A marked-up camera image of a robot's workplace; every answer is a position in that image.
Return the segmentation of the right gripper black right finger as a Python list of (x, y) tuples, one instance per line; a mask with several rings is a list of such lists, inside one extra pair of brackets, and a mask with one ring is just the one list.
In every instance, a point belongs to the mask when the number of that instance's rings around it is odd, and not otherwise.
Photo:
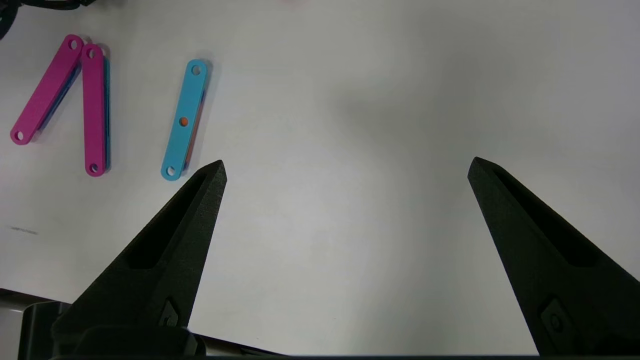
[(639, 281), (498, 164), (467, 178), (538, 354), (638, 357)]

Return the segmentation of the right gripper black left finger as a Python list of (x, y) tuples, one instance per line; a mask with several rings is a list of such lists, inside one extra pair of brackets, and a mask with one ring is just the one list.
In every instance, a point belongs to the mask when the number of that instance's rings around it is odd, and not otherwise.
[(222, 160), (196, 171), (52, 325), (58, 342), (96, 327), (189, 324), (226, 189)]

